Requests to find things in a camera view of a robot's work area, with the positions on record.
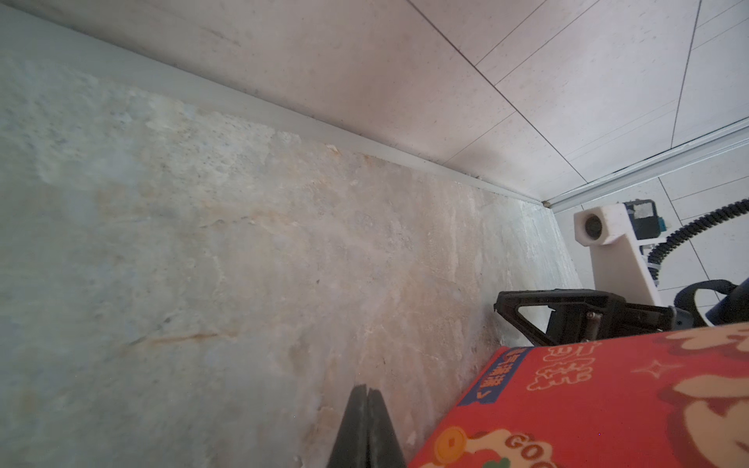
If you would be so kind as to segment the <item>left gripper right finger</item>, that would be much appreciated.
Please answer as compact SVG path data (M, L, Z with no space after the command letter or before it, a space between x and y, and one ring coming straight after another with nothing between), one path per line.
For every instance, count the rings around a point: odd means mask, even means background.
M407 463L380 390L369 390L368 411L367 466L370 468L406 468Z

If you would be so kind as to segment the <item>red white paper bag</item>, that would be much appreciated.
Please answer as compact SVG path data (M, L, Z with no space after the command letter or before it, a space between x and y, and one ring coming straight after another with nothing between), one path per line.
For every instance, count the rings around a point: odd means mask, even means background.
M746 324L503 347L415 467L744 467Z

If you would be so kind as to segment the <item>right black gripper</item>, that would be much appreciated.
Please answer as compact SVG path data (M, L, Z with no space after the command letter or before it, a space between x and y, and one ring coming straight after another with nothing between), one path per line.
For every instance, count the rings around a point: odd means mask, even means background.
M616 294L593 290L555 294L555 290L500 292L493 310L534 346L618 339L694 326L694 316L674 306L630 303ZM551 311L549 333L520 311L536 306Z

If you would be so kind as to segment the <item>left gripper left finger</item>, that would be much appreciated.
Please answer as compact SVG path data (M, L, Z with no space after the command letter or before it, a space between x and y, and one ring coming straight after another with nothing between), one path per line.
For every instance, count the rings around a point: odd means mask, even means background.
M352 388L327 468L365 468L368 464L368 388Z

